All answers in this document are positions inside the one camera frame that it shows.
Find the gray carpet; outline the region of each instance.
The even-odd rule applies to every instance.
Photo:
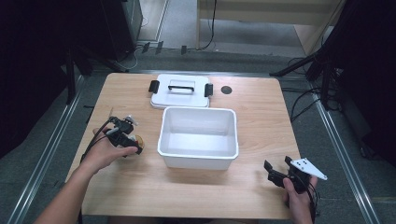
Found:
[[[166,71],[199,71],[221,72],[237,74],[238,76],[263,76],[268,72],[278,71],[288,65],[290,58],[264,55],[245,55],[215,52],[200,52],[191,50],[181,55],[180,50],[163,49],[156,54],[155,49],[142,53],[136,52],[138,64],[130,69],[131,73],[142,70]],[[99,63],[92,62],[94,72],[86,77],[86,85],[82,91],[76,111],[68,124],[64,136],[57,147],[47,173],[38,189],[26,214],[24,223],[32,223],[46,204],[56,195],[62,186],[70,164],[79,145],[79,141],[86,128],[85,121],[91,110],[84,105],[95,105],[106,76],[112,71]],[[121,64],[132,67],[135,65],[134,55]],[[280,78],[282,88],[307,90],[308,85],[304,77],[290,74]],[[287,108],[291,107],[300,92],[284,91]],[[15,207],[21,190],[35,168],[51,132],[62,115],[66,91],[64,91],[51,108],[36,124],[27,139],[16,149],[0,160],[0,218],[8,220]],[[311,95],[303,97],[295,108],[295,114],[313,102]],[[363,183],[370,195],[375,199],[375,208],[383,223],[392,223],[396,219],[396,193],[394,176],[396,169],[387,162],[367,161],[359,153],[359,145],[353,133],[347,126],[347,121],[340,112],[333,112],[334,120],[340,127],[340,133],[345,142],[354,164],[358,167]],[[332,142],[321,121],[315,106],[302,114],[292,123],[297,144],[302,157],[307,157],[329,177],[328,181],[319,181],[318,191],[320,216],[317,223],[364,223],[351,187],[345,173],[334,152]],[[263,181],[266,173],[262,172]],[[106,217],[85,216],[85,223],[106,223]],[[290,223],[287,220],[262,220],[262,223]]]

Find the gray floor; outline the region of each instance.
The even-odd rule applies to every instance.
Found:
[[[158,42],[168,2],[169,0],[140,1],[143,21],[140,28],[139,40]]]
[[[142,53],[141,49],[127,60],[120,62],[130,67],[131,72],[161,71],[196,71],[205,75],[216,72],[218,75],[238,75],[247,77],[268,77],[267,73],[275,72],[288,65],[294,57],[304,57],[296,34],[290,25],[250,24],[240,21],[219,21],[215,23],[215,42],[207,51],[189,50],[181,55],[180,46],[195,45],[195,21],[190,18],[195,1],[170,0],[168,10],[163,18],[163,28],[159,40],[167,49],[159,54],[155,49]],[[201,21],[203,44],[205,25]],[[221,31],[230,30],[226,35]],[[257,34],[260,30],[272,31]],[[50,199],[59,191],[74,158],[82,133],[91,110],[84,105],[94,105],[99,92],[111,73],[101,64],[92,63],[94,72],[91,77],[85,77],[85,86],[80,89],[81,95],[64,135],[56,147],[52,162],[37,189],[23,223],[32,223]],[[303,76],[290,74],[280,78],[283,88],[299,90],[309,89]],[[284,91],[286,106],[291,107],[300,92]],[[0,160],[0,218],[8,220],[21,191],[46,147],[58,119],[65,109],[66,92],[61,94],[51,108],[36,124],[27,139],[16,149]],[[313,102],[311,95],[306,95],[297,104],[296,112],[301,111]],[[354,167],[359,172],[361,182],[366,188],[382,223],[394,223],[396,220],[396,180],[395,167],[383,160],[368,161],[361,157],[359,142],[350,130],[342,113],[332,112],[332,118],[346,146]],[[365,223],[360,207],[348,182],[345,171],[335,152],[328,130],[316,107],[312,107],[292,123],[297,144],[302,157],[311,160],[328,177],[328,181],[320,181],[318,191],[320,217],[317,223]],[[86,223],[106,223],[106,217],[84,217]],[[287,220],[262,220],[262,223],[289,223]]]

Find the black cable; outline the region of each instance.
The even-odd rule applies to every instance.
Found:
[[[108,119],[103,125],[102,127],[99,128],[99,130],[95,133],[95,135],[93,136],[91,142],[88,144],[87,149],[85,149],[84,154],[82,154],[81,159],[79,161],[79,163],[81,164],[82,161],[85,159],[85,156],[88,154],[88,152],[91,150],[91,148],[97,143],[99,142],[101,139],[105,138],[106,136],[103,136],[101,138],[99,138],[98,140],[96,140],[96,138],[99,136],[99,133],[102,132],[102,130],[107,126],[107,124],[110,122],[110,119]],[[81,208],[79,209],[78,212],[78,223],[79,224],[83,224],[82,221],[82,210]]]
[[[210,20],[207,20],[207,27],[209,28],[209,30],[213,30],[213,33],[212,33],[213,35],[215,35],[214,28],[212,28],[214,24],[215,24],[214,21],[212,21],[212,26],[210,26]],[[213,49],[215,49],[216,48],[216,42],[213,42],[213,43],[214,43]]]
[[[206,46],[204,46],[203,48],[199,48],[197,50],[204,50],[207,49],[207,47],[209,47],[209,45],[212,43],[213,41],[213,37],[215,36],[215,18],[216,18],[216,5],[218,4],[218,0],[215,0],[215,6],[213,8],[213,18],[212,18],[212,36],[210,37],[210,41],[209,43],[207,43]]]
[[[309,185],[306,186],[304,184],[304,181],[298,175],[296,175],[295,173],[293,173],[293,175],[295,177],[297,177],[297,179],[300,181],[300,184],[305,186],[305,190],[306,190],[306,193],[308,194],[309,201],[310,201],[309,208],[310,208],[312,223],[315,223],[315,218],[317,215],[317,202],[314,201],[314,197],[312,196],[311,192],[309,191],[309,186],[312,186],[313,189],[315,189],[315,188],[311,183],[309,183]]]
[[[300,117],[303,113],[305,113],[309,108],[311,108],[317,101],[319,101],[320,99],[315,100],[314,102],[312,102],[309,106],[307,106],[305,109],[303,109],[299,114],[297,114],[294,117],[290,118],[290,122],[294,122],[298,117]]]
[[[299,115],[297,115],[297,117],[293,117],[293,114],[294,114],[294,108],[295,108],[295,106],[297,105],[297,102],[303,97],[303,96],[305,96],[306,94],[308,94],[308,93],[310,93],[310,92],[313,92],[313,91],[315,91],[315,90],[320,90],[320,88],[313,88],[313,89],[311,89],[311,90],[308,90],[308,91],[305,91],[303,94],[301,94],[299,97],[297,97],[297,99],[294,101],[294,104],[293,104],[293,106],[291,107],[291,111],[290,111],[290,122],[293,122],[297,117],[299,117],[300,115],[302,115],[303,113],[300,113]]]
[[[281,90],[282,91],[290,91],[290,92],[306,92],[306,91],[309,91],[309,90],[305,90],[305,89],[297,89],[297,88],[290,88],[290,87],[282,87]],[[319,94],[320,91],[313,90],[312,93]]]
[[[314,198],[315,198],[315,211],[316,211],[315,216],[318,217],[318,216],[320,215],[320,211],[318,210],[318,198],[319,198],[320,196],[318,195],[317,190],[315,189],[315,187],[314,187],[311,183],[309,183],[309,186],[310,186],[310,188],[312,189],[312,192],[314,192]]]

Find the hand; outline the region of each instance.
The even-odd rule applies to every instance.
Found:
[[[310,179],[311,185],[315,188],[318,183],[318,178],[312,176]],[[283,195],[283,201],[289,202],[289,209],[291,212],[291,220],[294,224],[311,224],[311,200],[309,199],[308,193],[304,192],[298,194],[294,189],[293,183],[290,179],[284,178],[283,185],[285,186],[285,194]]]
[[[96,143],[85,156],[81,165],[78,167],[87,172],[88,175],[95,175],[99,170],[107,167],[116,158],[136,153],[136,147],[114,147],[105,135],[107,128],[104,128],[96,138]]]

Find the floor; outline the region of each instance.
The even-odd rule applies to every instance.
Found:
[[[260,76],[260,72],[268,73],[271,69],[287,66],[288,59],[305,57],[290,24],[216,21],[214,40],[205,52],[188,53],[181,62],[173,61],[171,58],[180,56],[181,46],[187,48],[195,46],[196,1],[140,1],[145,19],[139,44],[146,44],[149,41],[155,48],[163,41],[163,48],[170,50],[163,50],[158,55],[155,50],[142,53],[140,49],[135,55],[120,62],[127,67],[135,66],[133,71],[177,69]],[[202,45],[209,41],[210,25],[209,21],[201,21]],[[0,214],[3,220],[8,219],[14,206],[17,206],[17,201],[21,197],[20,192],[26,187],[28,179],[26,176],[30,176],[35,169],[37,161],[47,149],[47,139],[51,139],[52,131],[58,128],[56,121],[63,118],[65,113],[71,113],[70,117],[66,115],[69,120],[68,126],[59,127],[61,132],[64,132],[64,137],[59,142],[55,142],[58,150],[49,155],[49,158],[56,162],[47,167],[48,171],[43,177],[43,183],[34,192],[35,198],[25,205],[27,207],[31,205],[31,208],[21,213],[22,217],[26,217],[24,222],[13,222],[14,219],[10,219],[8,223],[29,223],[34,220],[37,211],[45,207],[50,198],[62,187],[68,165],[73,159],[71,156],[73,152],[70,150],[78,147],[79,141],[76,139],[82,136],[85,121],[91,113],[89,108],[83,106],[94,105],[107,74],[106,69],[96,69],[95,76],[89,77],[85,82],[79,82],[84,91],[75,105],[64,108],[65,94],[61,95],[43,119],[37,123],[35,131],[28,136],[28,139],[1,160],[1,195],[7,195],[2,197],[0,202],[2,207]],[[300,89],[315,85],[294,76],[281,79],[280,82],[282,87]],[[289,111],[299,94],[284,91]],[[311,96],[305,97],[299,103],[298,109],[304,108],[304,105],[311,102]],[[320,167],[329,170],[326,175],[330,180],[320,183],[322,213],[318,223],[394,223],[396,179],[393,177],[396,176],[396,169],[383,160],[368,161],[361,157],[359,143],[342,113],[324,112],[320,105],[317,105],[292,125],[302,157],[315,158]],[[103,217],[84,218],[86,223],[106,223]],[[288,223],[288,221],[262,220],[261,223]]]

